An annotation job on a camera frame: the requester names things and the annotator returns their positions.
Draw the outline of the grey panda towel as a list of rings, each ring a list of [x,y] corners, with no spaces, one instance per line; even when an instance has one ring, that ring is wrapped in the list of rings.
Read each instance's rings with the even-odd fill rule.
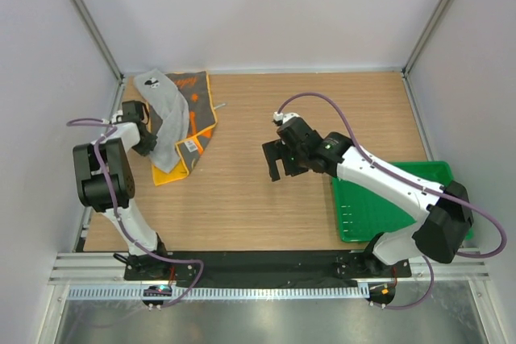
[[[176,84],[158,69],[135,76],[134,86],[150,105],[152,119],[158,118],[157,141],[150,159],[155,167],[169,173],[180,160],[176,143],[188,133],[188,102]]]

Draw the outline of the grey orange happy towel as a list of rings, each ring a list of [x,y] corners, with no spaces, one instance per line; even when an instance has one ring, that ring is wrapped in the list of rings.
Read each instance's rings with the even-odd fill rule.
[[[180,159],[171,172],[165,173],[152,164],[152,180],[155,186],[190,176],[208,147],[218,124],[210,90],[210,78],[206,71],[166,73],[166,76],[188,102],[189,129],[186,138],[174,147]]]

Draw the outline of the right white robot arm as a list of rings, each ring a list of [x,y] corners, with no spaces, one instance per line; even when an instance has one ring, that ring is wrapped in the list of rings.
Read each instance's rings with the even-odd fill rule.
[[[312,171],[357,184],[405,211],[414,223],[394,232],[380,232],[350,262],[357,272],[384,275],[405,259],[424,255],[451,263],[472,227],[466,188],[455,181],[443,186],[402,171],[363,153],[347,136],[322,137],[295,113],[275,113],[277,139],[262,149],[271,180],[280,178],[277,162],[287,176]]]

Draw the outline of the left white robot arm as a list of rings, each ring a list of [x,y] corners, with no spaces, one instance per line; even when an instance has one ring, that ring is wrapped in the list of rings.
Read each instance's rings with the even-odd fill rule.
[[[164,243],[144,220],[135,202],[135,181],[127,153],[148,156],[157,137],[150,133],[148,108],[129,101],[110,119],[77,118],[68,126],[99,126],[99,139],[73,148],[73,165],[80,202],[107,218],[121,234],[128,255],[114,254],[125,265],[126,280],[162,280],[171,261]]]

